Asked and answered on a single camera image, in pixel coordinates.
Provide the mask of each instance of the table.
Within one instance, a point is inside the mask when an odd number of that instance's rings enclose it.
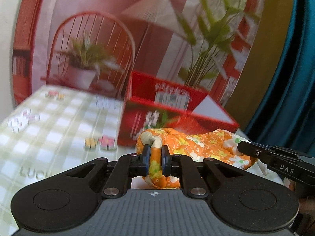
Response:
[[[0,125],[0,235],[12,235],[18,228],[10,212],[13,195],[26,185],[66,171],[80,164],[106,157],[117,160],[134,148],[113,151],[86,148],[85,139],[106,135],[117,139],[122,102],[65,87],[46,85],[20,104]],[[12,117],[24,113],[22,127]],[[263,176],[257,164],[251,173]],[[282,183],[276,173],[267,177]],[[132,188],[150,188],[141,177]]]

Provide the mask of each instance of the barcode label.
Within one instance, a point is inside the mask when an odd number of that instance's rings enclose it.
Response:
[[[154,103],[160,103],[173,108],[187,110],[189,100],[189,95],[171,94],[158,91],[155,94]]]

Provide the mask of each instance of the metal rivet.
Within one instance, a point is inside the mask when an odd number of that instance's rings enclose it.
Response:
[[[206,194],[206,190],[201,188],[201,187],[195,187],[195,188],[191,189],[190,192],[193,195],[198,195],[198,196]]]
[[[104,193],[108,196],[115,196],[119,193],[119,190],[114,187],[109,187],[104,190]]]

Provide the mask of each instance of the printed backdrop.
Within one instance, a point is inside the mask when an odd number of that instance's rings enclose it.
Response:
[[[55,84],[122,98],[141,71],[225,105],[264,0],[22,0],[13,47],[17,104]]]

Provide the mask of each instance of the white wall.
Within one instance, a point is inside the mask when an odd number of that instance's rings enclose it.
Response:
[[[14,109],[12,47],[21,0],[0,0],[0,121]]]

